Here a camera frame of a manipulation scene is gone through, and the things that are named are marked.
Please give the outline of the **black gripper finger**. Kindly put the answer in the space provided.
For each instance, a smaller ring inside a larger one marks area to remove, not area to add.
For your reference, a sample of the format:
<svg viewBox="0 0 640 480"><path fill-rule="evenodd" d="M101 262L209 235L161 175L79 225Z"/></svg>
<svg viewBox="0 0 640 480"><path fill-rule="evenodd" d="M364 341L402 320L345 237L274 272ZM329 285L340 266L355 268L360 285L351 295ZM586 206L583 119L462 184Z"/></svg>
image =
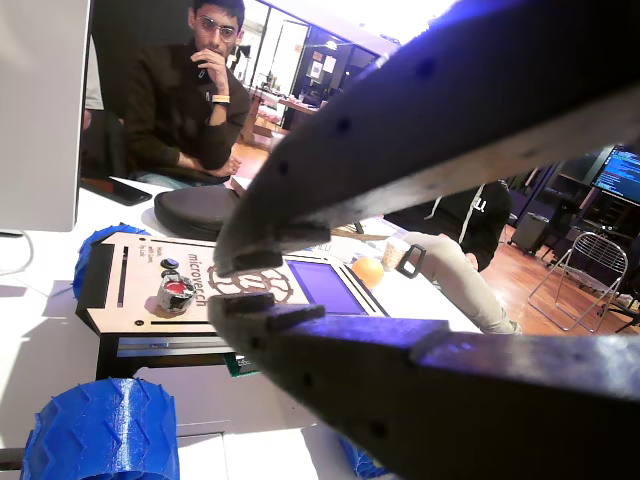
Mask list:
<svg viewBox="0 0 640 480"><path fill-rule="evenodd" d="M218 237L223 276L333 228L639 136L635 1L461 1L270 154Z"/></svg>
<svg viewBox="0 0 640 480"><path fill-rule="evenodd" d="M404 479L635 479L639 341L454 332L217 296L217 333Z"/></svg>

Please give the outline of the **man's left hand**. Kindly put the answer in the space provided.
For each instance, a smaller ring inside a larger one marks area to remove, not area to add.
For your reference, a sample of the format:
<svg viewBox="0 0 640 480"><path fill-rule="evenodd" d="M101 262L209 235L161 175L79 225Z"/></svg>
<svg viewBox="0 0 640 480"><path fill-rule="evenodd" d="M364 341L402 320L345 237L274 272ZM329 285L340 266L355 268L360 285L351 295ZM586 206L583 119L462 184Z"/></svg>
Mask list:
<svg viewBox="0 0 640 480"><path fill-rule="evenodd" d="M199 69L207 71L219 95L229 95L226 59L221 54L210 49L203 49L195 52L191 56L191 61L196 63Z"/></svg>

